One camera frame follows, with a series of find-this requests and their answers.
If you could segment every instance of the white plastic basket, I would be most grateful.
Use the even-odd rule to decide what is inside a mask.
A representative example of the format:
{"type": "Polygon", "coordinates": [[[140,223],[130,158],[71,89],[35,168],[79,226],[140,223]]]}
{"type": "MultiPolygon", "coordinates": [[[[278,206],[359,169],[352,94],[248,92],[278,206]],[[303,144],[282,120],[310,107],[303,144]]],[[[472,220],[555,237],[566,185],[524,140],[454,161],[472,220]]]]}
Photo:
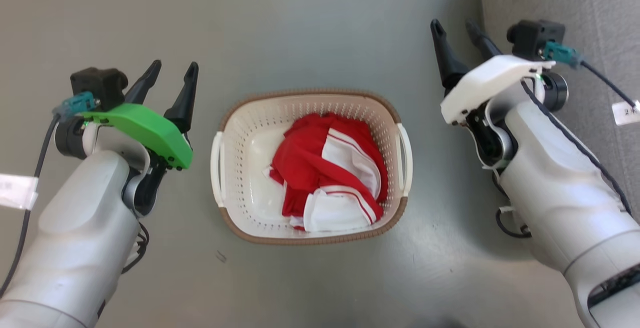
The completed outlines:
{"type": "Polygon", "coordinates": [[[211,184],[225,222],[243,239],[265,244],[325,244],[380,235],[398,222],[413,176],[409,137],[387,100],[363,91],[313,89],[270,93],[238,103],[222,119],[211,148],[211,184]],[[310,113],[365,121],[388,170],[384,215],[375,224],[340,232],[302,232],[282,216],[283,189],[263,175],[283,133],[310,113]]]}

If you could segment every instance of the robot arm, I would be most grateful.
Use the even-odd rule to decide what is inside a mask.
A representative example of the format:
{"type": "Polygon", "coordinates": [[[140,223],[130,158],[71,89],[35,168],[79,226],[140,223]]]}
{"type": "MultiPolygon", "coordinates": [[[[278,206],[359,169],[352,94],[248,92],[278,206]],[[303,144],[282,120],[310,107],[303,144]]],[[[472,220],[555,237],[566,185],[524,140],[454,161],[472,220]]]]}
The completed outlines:
{"type": "MultiPolygon", "coordinates": [[[[475,27],[467,28],[474,42],[481,36],[479,44],[493,47],[483,52],[499,54],[475,27]]],[[[549,112],[567,97],[564,80],[548,72],[555,62],[496,55],[466,72],[437,21],[431,29],[448,89],[442,116],[473,136],[483,167],[514,207],[523,234],[513,235],[531,237],[534,257],[564,275],[585,326],[637,326],[640,226],[592,154],[549,112]]]]}
{"type": "Polygon", "coordinates": [[[117,70],[91,68],[71,76],[74,93],[92,92],[103,109],[56,128],[58,150],[83,161],[39,217],[36,238],[0,300],[0,326],[96,325],[138,245],[138,218],[153,209],[167,169],[188,168],[191,161],[185,134],[198,66],[192,63],[164,117],[142,106],[159,70],[155,61],[126,95],[126,77],[117,70]]]}

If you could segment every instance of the red fabric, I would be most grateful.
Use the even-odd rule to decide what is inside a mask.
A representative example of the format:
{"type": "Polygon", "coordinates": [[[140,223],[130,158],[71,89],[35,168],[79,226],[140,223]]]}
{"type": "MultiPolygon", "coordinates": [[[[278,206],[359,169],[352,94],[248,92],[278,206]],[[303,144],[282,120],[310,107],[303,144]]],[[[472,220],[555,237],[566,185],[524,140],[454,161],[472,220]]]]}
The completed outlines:
{"type": "Polygon", "coordinates": [[[283,216],[302,217],[309,194],[321,186],[341,185],[359,191],[375,212],[374,221],[382,217],[383,211],[379,203],[387,198],[387,168],[365,122],[343,118],[333,113],[326,116],[310,114],[295,121],[284,136],[285,139],[276,151],[271,164],[273,169],[270,171],[274,180],[286,181],[283,216]],[[329,129],[336,129],[353,138],[373,159],[381,175],[381,189],[377,199],[349,171],[322,158],[329,129]]]}

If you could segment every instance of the gray table surface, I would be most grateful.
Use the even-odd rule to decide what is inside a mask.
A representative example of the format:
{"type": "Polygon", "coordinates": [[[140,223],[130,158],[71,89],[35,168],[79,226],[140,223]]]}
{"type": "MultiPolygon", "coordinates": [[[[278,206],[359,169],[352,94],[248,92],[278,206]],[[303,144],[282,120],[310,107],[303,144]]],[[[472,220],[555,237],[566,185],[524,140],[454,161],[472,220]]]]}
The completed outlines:
{"type": "MultiPolygon", "coordinates": [[[[0,0],[0,171],[32,173],[71,73],[117,67],[134,81],[162,59],[146,104],[164,111],[197,61],[194,164],[166,176],[144,219],[149,251],[98,326],[579,327],[562,276],[498,230],[494,211],[506,202],[471,137],[439,112],[429,22],[440,18],[473,63],[464,19],[480,13],[480,0],[0,0]],[[326,86],[368,89],[397,107],[414,154],[404,216],[380,237],[345,244],[239,239],[211,193],[222,115],[248,93],[326,86]]],[[[78,163],[50,150],[36,217],[78,163]]],[[[22,213],[0,214],[4,276],[22,213]]]]}

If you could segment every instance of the basket handle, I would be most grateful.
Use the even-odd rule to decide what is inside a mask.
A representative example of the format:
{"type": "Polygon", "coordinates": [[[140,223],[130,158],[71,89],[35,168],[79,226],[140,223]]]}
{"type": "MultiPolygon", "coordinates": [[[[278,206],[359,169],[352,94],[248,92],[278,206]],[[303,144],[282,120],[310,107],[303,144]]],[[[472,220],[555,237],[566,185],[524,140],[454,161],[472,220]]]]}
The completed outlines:
{"type": "Polygon", "coordinates": [[[409,135],[407,130],[403,127],[402,123],[398,123],[398,136],[397,145],[400,147],[400,141],[402,141],[402,148],[404,150],[404,159],[400,149],[398,149],[398,178],[400,179],[400,189],[402,190],[402,196],[409,196],[411,190],[411,184],[414,181],[414,155],[411,151],[411,143],[409,141],[409,135]]]}
{"type": "Polygon", "coordinates": [[[225,180],[224,170],[221,169],[222,161],[220,153],[222,151],[222,132],[217,132],[213,138],[211,145],[211,187],[213,188],[213,197],[218,207],[225,207],[225,196],[222,183],[225,180]]]}

